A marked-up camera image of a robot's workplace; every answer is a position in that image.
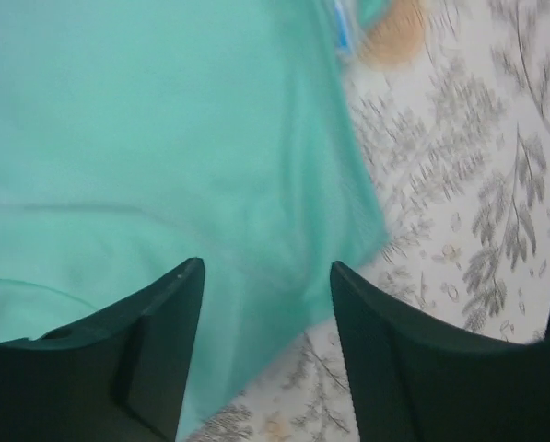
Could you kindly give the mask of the mint green t shirt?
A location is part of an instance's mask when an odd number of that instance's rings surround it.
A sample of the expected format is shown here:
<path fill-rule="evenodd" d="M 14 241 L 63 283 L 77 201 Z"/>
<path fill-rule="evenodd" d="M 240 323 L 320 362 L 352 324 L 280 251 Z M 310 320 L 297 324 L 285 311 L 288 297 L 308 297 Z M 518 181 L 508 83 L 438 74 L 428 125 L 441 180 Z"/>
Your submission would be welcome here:
<path fill-rule="evenodd" d="M 326 1 L 0 1 L 0 343 L 199 258 L 177 435 L 386 239 Z"/>

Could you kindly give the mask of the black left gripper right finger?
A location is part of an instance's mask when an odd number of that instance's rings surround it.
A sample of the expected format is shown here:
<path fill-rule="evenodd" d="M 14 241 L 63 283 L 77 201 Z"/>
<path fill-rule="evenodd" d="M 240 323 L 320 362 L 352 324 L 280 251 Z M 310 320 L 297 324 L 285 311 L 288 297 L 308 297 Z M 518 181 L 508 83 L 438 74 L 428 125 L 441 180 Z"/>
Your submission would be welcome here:
<path fill-rule="evenodd" d="M 363 441 L 550 441 L 550 314 L 529 344 L 412 308 L 341 262 L 334 316 Z"/>

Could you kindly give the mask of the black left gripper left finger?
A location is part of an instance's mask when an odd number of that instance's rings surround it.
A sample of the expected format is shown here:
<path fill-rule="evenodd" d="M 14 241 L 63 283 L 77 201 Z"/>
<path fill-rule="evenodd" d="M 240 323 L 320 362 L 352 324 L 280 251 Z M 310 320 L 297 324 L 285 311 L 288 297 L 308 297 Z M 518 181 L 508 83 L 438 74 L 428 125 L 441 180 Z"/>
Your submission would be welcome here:
<path fill-rule="evenodd" d="M 36 340 L 0 343 L 0 441 L 172 441 L 202 306 L 191 258 Z"/>

